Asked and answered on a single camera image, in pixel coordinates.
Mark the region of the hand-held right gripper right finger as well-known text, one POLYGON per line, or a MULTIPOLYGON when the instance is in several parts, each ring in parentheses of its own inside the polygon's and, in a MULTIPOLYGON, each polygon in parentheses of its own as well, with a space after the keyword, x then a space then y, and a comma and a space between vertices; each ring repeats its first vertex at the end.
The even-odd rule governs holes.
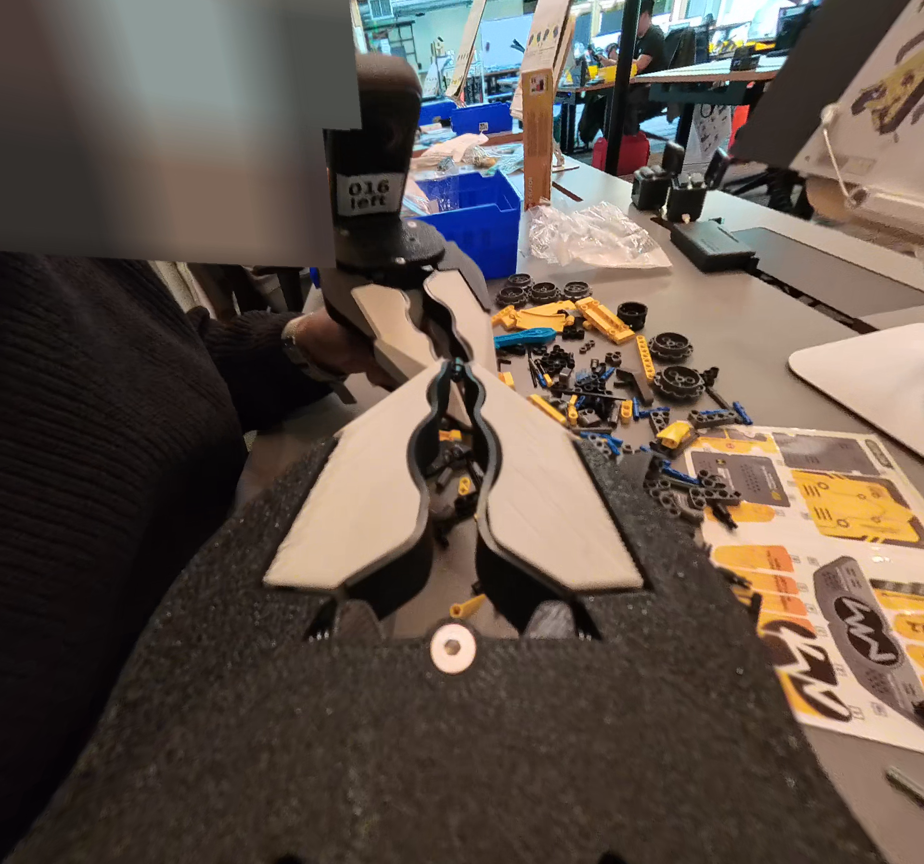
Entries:
POLYGON ((487 551, 565 596, 641 590, 575 435, 477 363, 466 365, 466 407, 483 460, 487 551))

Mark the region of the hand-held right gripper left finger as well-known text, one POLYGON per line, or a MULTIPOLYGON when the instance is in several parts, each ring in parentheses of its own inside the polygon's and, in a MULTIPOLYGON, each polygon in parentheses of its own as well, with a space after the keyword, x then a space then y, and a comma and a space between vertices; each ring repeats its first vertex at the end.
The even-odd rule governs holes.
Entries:
POLYGON ((277 548, 263 584, 364 601, 411 601, 432 570, 430 492, 445 363, 352 420, 277 548))

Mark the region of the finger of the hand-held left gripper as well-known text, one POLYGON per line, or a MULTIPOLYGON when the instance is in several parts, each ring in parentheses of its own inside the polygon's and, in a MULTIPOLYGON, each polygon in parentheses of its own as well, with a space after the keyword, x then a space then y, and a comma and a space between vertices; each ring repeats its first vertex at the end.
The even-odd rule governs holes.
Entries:
POLYGON ((351 290, 365 324, 372 330, 374 356, 395 385, 402 385, 430 370, 439 358, 430 339, 410 316, 410 298, 380 284, 358 285, 351 290))
POLYGON ((460 271, 431 273, 422 285, 422 308, 440 355, 496 372, 491 315, 460 271))

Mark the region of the person's left hand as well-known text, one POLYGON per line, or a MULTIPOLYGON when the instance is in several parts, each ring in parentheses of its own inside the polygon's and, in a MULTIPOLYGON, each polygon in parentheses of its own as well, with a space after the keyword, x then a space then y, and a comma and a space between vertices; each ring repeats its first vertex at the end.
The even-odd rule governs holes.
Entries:
POLYGON ((322 376, 338 380, 363 374, 372 385, 394 390, 396 379, 376 360, 372 346, 353 330, 343 327, 324 307, 290 320, 282 332, 285 345, 322 376))

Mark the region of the blue bin with square tag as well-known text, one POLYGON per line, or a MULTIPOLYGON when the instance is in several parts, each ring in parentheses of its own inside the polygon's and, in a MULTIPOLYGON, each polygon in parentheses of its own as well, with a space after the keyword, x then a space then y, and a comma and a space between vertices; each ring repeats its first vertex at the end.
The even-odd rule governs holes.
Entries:
POLYGON ((516 272, 522 201, 502 174, 477 171, 417 181, 437 210, 426 220, 468 255, 486 280, 516 272))

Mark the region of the pile of toy building pieces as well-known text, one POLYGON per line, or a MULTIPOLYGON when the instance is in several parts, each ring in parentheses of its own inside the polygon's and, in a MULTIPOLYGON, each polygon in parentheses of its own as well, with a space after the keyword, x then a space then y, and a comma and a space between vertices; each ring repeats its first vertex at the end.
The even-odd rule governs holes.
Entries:
POLYGON ((653 479, 645 488, 673 516, 694 522, 710 514, 734 531, 741 495, 708 470, 687 476, 674 467, 687 446, 706 429, 749 425, 742 405, 726 405, 715 389, 719 369, 687 366, 692 345, 682 335, 640 334, 645 307, 627 303, 614 313, 573 281, 560 288, 535 282, 525 273, 508 277, 496 300, 492 321, 506 334, 495 340, 497 353, 515 350, 527 364, 539 395, 538 410, 571 434, 585 437, 605 458, 629 457, 629 444, 606 431, 620 421, 651 420, 653 479))

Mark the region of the blue plastic bin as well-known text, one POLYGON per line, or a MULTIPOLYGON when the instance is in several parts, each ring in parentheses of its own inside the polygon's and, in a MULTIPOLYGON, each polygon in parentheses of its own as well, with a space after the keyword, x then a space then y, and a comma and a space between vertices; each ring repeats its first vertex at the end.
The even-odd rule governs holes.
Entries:
POLYGON ((496 101, 458 106, 450 100, 423 103, 419 127, 443 126, 456 134, 496 134, 513 131, 510 102, 496 101))

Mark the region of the clear plastic bag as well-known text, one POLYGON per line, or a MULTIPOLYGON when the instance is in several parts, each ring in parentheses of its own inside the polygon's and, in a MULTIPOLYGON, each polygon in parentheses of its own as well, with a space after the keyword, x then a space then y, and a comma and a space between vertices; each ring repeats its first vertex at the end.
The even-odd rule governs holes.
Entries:
POLYGON ((528 255, 551 265, 627 271, 673 265, 647 229, 605 201, 575 211, 546 203, 525 216, 528 255))

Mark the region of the wooden board with tags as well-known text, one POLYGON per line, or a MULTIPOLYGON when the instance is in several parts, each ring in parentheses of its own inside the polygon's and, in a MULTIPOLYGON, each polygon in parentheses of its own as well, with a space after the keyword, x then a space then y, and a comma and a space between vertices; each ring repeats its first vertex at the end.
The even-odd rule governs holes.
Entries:
POLYGON ((574 0, 538 0, 519 79, 523 126, 523 203, 529 211, 551 198, 553 107, 572 48, 574 0))

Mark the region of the black charger block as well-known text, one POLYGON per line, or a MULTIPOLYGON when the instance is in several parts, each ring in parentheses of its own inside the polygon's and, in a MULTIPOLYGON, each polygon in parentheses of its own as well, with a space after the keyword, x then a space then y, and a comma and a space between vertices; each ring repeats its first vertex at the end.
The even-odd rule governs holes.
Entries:
POLYGON ((703 174, 673 177, 664 204, 664 221, 672 225, 698 222, 708 192, 709 181, 703 174))
POLYGON ((631 203, 641 212, 659 213, 664 208, 673 182, 662 165, 644 165, 634 172, 631 203))

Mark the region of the red bag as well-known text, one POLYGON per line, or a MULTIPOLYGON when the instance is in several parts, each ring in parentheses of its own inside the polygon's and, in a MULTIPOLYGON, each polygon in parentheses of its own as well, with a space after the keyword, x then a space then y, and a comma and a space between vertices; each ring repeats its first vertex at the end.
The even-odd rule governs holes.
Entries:
MULTIPOLYGON (((608 142, 604 137, 597 139, 592 148, 591 166, 604 172, 606 170, 608 142)), ((631 177, 641 167, 648 165, 651 157, 651 142, 642 131, 621 138, 619 161, 616 175, 631 177)))

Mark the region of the flat black case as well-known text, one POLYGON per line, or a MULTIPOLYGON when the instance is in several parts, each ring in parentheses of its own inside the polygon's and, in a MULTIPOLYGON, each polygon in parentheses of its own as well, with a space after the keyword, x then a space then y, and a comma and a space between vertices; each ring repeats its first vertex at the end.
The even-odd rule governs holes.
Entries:
POLYGON ((753 272, 756 252, 716 220, 671 226, 671 241, 703 273, 753 272))

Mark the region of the yellow grey sticker sheet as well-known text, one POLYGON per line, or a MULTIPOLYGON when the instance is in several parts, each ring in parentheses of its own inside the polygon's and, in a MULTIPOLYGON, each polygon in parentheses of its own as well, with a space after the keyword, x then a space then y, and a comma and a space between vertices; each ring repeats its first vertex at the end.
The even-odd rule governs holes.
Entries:
POLYGON ((711 562, 760 598, 756 631, 801 723, 923 750, 922 496, 873 434, 722 427, 685 454, 737 491, 711 562))

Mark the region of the white metal stand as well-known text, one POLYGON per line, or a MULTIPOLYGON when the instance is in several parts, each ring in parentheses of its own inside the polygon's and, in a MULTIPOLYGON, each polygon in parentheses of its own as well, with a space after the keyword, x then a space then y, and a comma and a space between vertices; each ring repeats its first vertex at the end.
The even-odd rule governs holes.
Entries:
POLYGON ((793 352, 788 368, 873 427, 923 455, 923 324, 793 352))

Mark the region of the black metal post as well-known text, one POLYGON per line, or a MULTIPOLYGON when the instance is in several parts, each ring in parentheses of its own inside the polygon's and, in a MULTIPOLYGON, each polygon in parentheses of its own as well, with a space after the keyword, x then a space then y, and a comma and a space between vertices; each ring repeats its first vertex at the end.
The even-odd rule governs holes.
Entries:
POLYGON ((606 173, 612 177, 618 177, 619 175, 618 166, 621 155, 622 138, 625 132, 625 124, 629 109, 629 88, 632 78, 633 53, 640 15, 641 0, 625 0, 604 166, 606 173))

